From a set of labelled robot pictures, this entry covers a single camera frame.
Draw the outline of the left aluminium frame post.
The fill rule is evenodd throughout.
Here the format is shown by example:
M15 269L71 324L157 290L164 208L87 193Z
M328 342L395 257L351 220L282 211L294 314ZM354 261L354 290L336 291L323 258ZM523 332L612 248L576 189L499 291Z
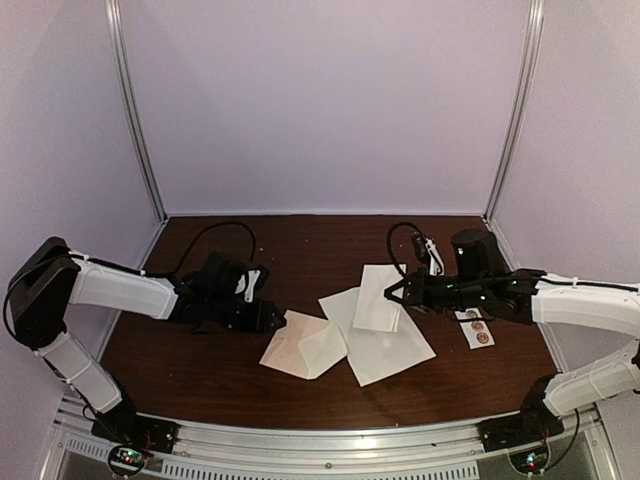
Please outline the left aluminium frame post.
M122 22L121 2L104 2L107 26L111 38L116 74L121 91L124 114L129 128L135 156L139 165L143 183L158 222L167 219L167 213L161 198L158 182L153 171L149 151L144 136L141 117L135 98L134 84L126 48L126 38Z

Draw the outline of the white letter paper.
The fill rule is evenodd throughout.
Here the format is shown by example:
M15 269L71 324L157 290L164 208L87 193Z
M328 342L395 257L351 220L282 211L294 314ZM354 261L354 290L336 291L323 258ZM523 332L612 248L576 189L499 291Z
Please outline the white letter paper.
M388 300L384 291L403 279L393 265L363 267L353 327L384 333L398 328L400 305Z

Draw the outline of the cream envelope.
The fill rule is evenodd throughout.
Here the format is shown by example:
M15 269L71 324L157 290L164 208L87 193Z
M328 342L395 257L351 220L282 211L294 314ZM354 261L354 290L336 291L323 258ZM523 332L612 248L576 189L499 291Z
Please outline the cream envelope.
M315 380L347 356L339 327L326 319L287 310L259 364L304 380Z

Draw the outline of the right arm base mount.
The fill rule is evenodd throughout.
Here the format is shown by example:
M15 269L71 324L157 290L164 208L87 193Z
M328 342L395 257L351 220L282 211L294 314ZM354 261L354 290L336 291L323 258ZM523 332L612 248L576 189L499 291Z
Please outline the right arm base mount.
M529 476L541 474L550 465L548 441L565 431L556 417L544 419L524 412L483 420L477 428L486 453L506 450L511 466Z

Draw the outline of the right aluminium frame post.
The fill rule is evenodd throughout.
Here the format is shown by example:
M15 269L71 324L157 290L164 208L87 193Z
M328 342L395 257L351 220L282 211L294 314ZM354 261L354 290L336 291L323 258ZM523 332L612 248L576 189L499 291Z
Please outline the right aluminium frame post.
M515 156L519 135L522 130L527 101L531 92L539 58L544 29L544 6L545 2L543 0L531 0L529 2L529 12L526 21L524 44L513 106L498 168L483 214L483 218L487 223L491 222L496 215L499 201L507 182L509 169Z

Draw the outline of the sticker strip with seals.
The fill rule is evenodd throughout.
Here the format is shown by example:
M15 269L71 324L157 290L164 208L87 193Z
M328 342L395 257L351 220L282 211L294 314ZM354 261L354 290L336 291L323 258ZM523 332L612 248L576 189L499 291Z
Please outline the sticker strip with seals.
M493 335L479 309L455 311L454 316L471 350L495 345Z

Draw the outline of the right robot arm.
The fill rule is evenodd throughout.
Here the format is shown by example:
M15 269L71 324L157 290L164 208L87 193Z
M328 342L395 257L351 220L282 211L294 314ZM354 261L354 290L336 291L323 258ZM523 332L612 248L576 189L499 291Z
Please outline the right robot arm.
M511 270L496 236L483 229L452 236L453 275L445 273L435 244L419 228L413 230L412 244L422 266L385 289L390 301L434 313L477 308L524 325L577 325L630 336L626 346L604 358L539 380L513 419L519 440L535 440L551 419L639 388L638 286Z

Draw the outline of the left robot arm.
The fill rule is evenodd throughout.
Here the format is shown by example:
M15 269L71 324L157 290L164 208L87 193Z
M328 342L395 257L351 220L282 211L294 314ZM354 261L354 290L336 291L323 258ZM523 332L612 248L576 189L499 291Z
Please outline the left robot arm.
M233 332L273 334L286 326L271 301L257 297L269 271L214 252L184 277L150 273L97 259L47 239L10 280L2 316L13 339L43 358L123 444L144 424L123 387L69 331L70 305L93 305L195 328L214 322Z

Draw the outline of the white paper sheet on table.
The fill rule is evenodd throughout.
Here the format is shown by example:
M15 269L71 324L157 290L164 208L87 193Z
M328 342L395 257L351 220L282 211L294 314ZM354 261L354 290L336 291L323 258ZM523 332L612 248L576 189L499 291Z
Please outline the white paper sheet on table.
M400 308L396 332L352 326L359 288L318 300L327 319L336 323L347 348L347 361L360 387L376 383L436 357L409 314Z

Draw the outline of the aluminium frame post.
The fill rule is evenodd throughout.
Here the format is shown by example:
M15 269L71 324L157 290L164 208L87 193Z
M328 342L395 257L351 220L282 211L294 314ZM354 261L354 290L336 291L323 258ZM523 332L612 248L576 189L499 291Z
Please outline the aluminium frame post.
M531 0L529 2L529 12L526 21L524 44L513 106L498 168L483 214L483 218L487 223L491 222L496 215L499 201L507 182L509 169L515 156L519 135L522 130L527 101L531 92L539 58L544 29L544 6L545 2L543 0Z
M126 48L126 38L122 22L121 2L104 2L107 26L111 38L116 74L121 91L124 114L129 128L135 156L139 165L143 183L158 222L167 219L167 213L161 198L158 182L153 171L149 151L144 136L141 117L135 98L134 84Z

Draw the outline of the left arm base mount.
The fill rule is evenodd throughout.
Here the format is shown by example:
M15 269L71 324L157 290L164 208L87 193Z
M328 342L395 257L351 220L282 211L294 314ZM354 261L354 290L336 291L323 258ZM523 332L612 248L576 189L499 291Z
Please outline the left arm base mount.
M141 473L156 454L173 452L178 429L175 422L142 416L126 433L104 417L96 417L91 433L114 443L107 453L107 467L117 477L130 478Z

